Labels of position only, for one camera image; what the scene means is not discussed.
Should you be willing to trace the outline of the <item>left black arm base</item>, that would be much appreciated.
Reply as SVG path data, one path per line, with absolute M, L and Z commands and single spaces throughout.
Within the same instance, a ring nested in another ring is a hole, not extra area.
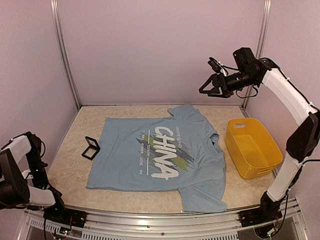
M 82 210 L 67 208 L 62 200 L 62 194 L 58 190 L 52 187 L 48 190 L 53 193 L 55 203 L 53 206 L 44 209 L 43 218 L 70 227 L 84 228 L 87 213 Z

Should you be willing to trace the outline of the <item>black brooch case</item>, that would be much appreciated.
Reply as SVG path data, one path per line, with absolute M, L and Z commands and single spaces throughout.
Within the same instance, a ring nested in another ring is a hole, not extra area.
M 85 136 L 85 140 L 88 143 L 88 147 L 84 150 L 81 156 L 92 161 L 100 152 L 101 148 L 96 139 Z

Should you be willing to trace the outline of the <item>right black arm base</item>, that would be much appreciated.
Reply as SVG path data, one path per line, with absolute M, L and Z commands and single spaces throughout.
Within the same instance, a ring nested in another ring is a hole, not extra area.
M 239 218 L 242 227 L 249 227 L 253 225 L 258 225 L 262 223 L 267 223 L 280 219 L 283 215 L 280 210 L 281 203 L 285 197 L 278 201 L 273 201 L 267 192 L 264 192 L 260 198 L 259 207 L 242 210 L 239 212 Z

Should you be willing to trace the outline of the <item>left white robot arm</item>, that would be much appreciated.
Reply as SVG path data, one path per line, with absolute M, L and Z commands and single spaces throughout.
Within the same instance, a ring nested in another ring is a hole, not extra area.
M 63 223 L 70 218 L 70 211 L 56 203 L 48 189 L 48 164 L 42 160 L 45 152 L 44 142 L 30 131 L 11 138 L 0 149 L 0 208 L 51 207 L 50 214 Z

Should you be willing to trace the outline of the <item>light blue printed t-shirt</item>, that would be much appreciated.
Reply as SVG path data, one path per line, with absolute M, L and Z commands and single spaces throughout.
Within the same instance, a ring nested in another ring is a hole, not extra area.
M 86 187 L 178 191 L 186 212 L 225 211 L 226 163 L 218 132 L 189 104 L 168 113 L 162 118 L 108 117 Z

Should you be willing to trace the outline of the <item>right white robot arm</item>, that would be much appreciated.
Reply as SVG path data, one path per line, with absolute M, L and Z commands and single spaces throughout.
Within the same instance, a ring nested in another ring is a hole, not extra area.
M 255 212 L 260 222 L 266 222 L 276 212 L 272 203 L 283 201 L 320 141 L 320 110 L 301 93 L 273 60 L 267 57 L 256 58 L 249 47 L 236 50 L 233 57 L 237 65 L 233 74 L 224 73 L 229 67 L 213 57 L 209 58 L 207 63 L 214 74 L 199 88 L 199 93 L 227 99 L 245 87 L 251 86 L 256 90 L 263 85 L 288 109 L 297 125 L 295 132 L 286 141 L 286 155 L 280 171 L 263 194 L 267 202 Z

